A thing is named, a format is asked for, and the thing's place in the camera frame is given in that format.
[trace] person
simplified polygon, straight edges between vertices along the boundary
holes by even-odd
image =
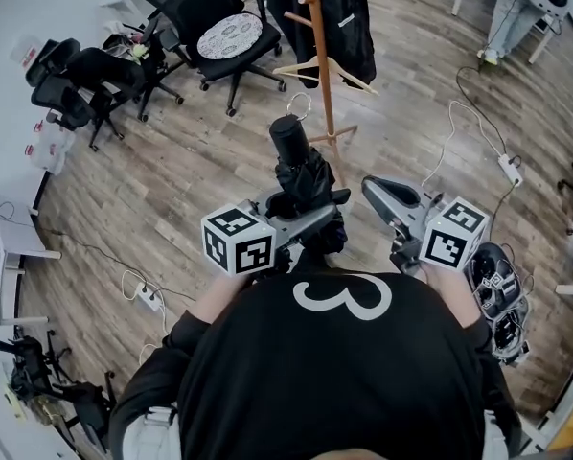
[[[520,422],[491,330],[463,274],[424,273],[304,251],[253,285],[218,277],[126,386],[113,458],[508,458]]]
[[[484,55],[485,61],[497,65],[499,59],[511,53],[544,16],[545,12],[534,7],[529,0],[497,0],[488,44],[478,52],[478,57]]]

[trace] white power strip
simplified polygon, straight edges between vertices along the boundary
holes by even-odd
[[[152,291],[152,289],[144,282],[141,282],[135,289],[135,296],[142,299],[152,311],[159,311],[161,309],[161,297]]]
[[[504,171],[513,186],[518,187],[523,183],[523,177],[520,175],[520,172],[516,168],[515,163],[511,163],[510,158],[506,153],[497,159],[497,163],[499,164],[499,167],[501,167],[501,170]]]

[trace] white cable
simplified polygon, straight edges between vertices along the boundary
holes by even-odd
[[[467,109],[474,116],[476,116],[476,118],[478,118],[478,125],[480,126],[480,134],[482,135],[482,137],[485,140],[487,140],[487,143],[491,146],[491,148],[495,151],[495,153],[497,153],[497,156],[498,157],[501,156],[501,152],[495,147],[495,145],[493,143],[491,143],[491,140],[485,134],[485,131],[482,127],[482,119],[480,118],[478,113],[475,110],[473,110],[472,108],[460,103],[459,101],[450,101],[450,104],[448,105],[448,118],[450,119],[450,125],[452,126],[452,132],[450,133],[450,135],[448,136],[448,138],[445,140],[444,144],[442,145],[442,155],[440,156],[440,161],[438,162],[438,165],[436,165],[436,168],[432,171],[432,173],[430,175],[428,175],[425,178],[425,180],[421,183],[421,187],[424,186],[425,182],[427,182],[431,177],[433,177],[435,175],[435,173],[438,171],[438,169],[440,169],[440,166],[442,165],[442,162],[444,161],[444,155],[446,153],[448,142],[450,141],[450,138],[452,138],[455,134],[455,131],[456,131],[455,123],[452,120],[452,106],[454,104],[460,105],[464,109]]]
[[[129,302],[135,300],[135,297],[137,296],[137,294],[134,294],[131,297],[128,297],[125,295],[125,276],[127,274],[132,274],[133,276],[135,276],[138,280],[144,282],[146,285],[148,285],[151,288],[154,288],[154,293],[158,296],[161,297],[161,313],[163,313],[163,334],[167,335],[168,334],[168,330],[167,330],[167,307],[165,305],[165,298],[163,297],[163,292],[161,291],[161,288],[158,287],[157,285],[154,285],[153,283],[145,280],[144,278],[142,278],[139,274],[134,273],[133,271],[129,271],[128,269],[123,273],[123,277],[121,278],[121,293],[123,294],[123,298],[125,298],[126,300],[128,300]],[[144,347],[142,348],[142,351],[140,351],[140,356],[139,356],[139,362],[140,362],[140,366],[142,366],[142,354],[144,353],[144,351],[146,350],[147,347],[153,347],[154,349],[158,349],[158,346],[155,346],[154,344],[145,344]]]

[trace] wooden hanger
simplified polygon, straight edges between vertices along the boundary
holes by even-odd
[[[343,79],[351,81],[352,83],[354,83],[358,87],[360,87],[360,88],[352,87],[348,83],[346,83],[346,86],[348,86],[349,88],[352,88],[354,90],[359,90],[359,91],[362,89],[363,91],[365,91],[369,94],[379,95],[379,93],[376,90],[374,90],[372,87],[370,87],[367,83],[361,81],[357,77],[351,75],[346,70],[344,70],[338,64],[338,62],[335,61],[335,59],[333,59],[332,57],[327,57],[327,62],[329,64],[330,71],[339,75]],[[319,81],[319,79],[317,77],[309,77],[307,75],[300,75],[300,74],[294,73],[294,72],[297,72],[299,70],[305,70],[307,68],[312,68],[315,66],[318,66],[318,56],[313,57],[312,59],[309,59],[305,63],[297,63],[294,65],[287,65],[287,66],[281,66],[279,68],[275,68],[273,73],[279,74],[279,75],[289,75],[290,77],[295,77],[297,79],[307,79],[309,81]]]

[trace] hanging clothing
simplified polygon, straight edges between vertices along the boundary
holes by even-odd
[[[299,5],[297,0],[267,0],[267,7],[297,55],[297,62],[312,59],[316,55],[312,28],[285,17],[289,11],[310,19],[309,6]],[[376,77],[376,64],[367,0],[321,0],[321,8],[328,56],[369,84]],[[303,75],[318,77],[318,68],[310,68]],[[314,80],[302,83],[306,88],[318,85]]]

